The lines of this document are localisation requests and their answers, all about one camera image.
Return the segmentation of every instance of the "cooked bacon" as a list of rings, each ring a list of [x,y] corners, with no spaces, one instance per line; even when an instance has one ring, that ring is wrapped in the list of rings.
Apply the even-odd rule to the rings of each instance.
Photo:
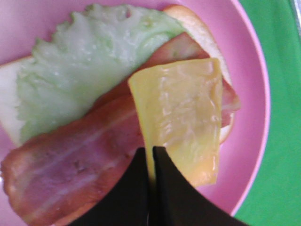
[[[183,32],[158,48],[151,57],[137,69],[137,71],[147,67],[168,64],[179,60],[204,59],[209,57],[209,54],[206,53],[199,44],[197,44],[186,32]],[[222,79],[222,85],[222,127],[224,127],[230,124],[230,115],[240,108],[240,102],[234,89],[224,78]],[[124,94],[130,94],[127,79],[111,89],[108,93],[99,97],[90,112],[98,106]]]
[[[48,226],[101,200],[144,146],[130,95],[32,138],[4,159],[4,191],[30,226]]]

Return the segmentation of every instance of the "green tablecloth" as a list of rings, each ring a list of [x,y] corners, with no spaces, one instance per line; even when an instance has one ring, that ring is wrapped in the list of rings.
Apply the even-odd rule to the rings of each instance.
[[[253,226],[301,226],[301,42],[289,0],[240,0],[257,32],[271,88],[268,143],[236,214]]]

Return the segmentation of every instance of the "black tongs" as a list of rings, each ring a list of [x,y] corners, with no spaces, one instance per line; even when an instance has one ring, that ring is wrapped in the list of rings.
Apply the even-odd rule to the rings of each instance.
[[[246,226],[203,197],[182,176],[165,148],[153,147],[156,186],[150,188],[146,154],[136,154],[113,189],[70,226]]]

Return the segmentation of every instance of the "pink plate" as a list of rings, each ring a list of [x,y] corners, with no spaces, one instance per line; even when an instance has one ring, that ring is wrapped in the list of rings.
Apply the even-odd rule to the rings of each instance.
[[[193,9],[208,25],[227,61],[242,107],[221,148],[215,185],[200,192],[234,215],[247,196],[263,157],[269,130],[269,78],[254,28],[238,0],[7,0],[0,1],[0,64],[30,55],[35,37],[49,40],[58,23],[87,4],[130,3],[161,9],[172,3]],[[0,160],[13,148],[0,128]],[[0,189],[0,225],[24,226]]]

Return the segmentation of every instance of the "cheese slice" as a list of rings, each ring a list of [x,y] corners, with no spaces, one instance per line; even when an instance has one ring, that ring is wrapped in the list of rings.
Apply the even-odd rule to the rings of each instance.
[[[153,146],[165,146],[193,186],[216,181],[222,74],[216,58],[178,61],[136,72],[128,81],[154,179]]]

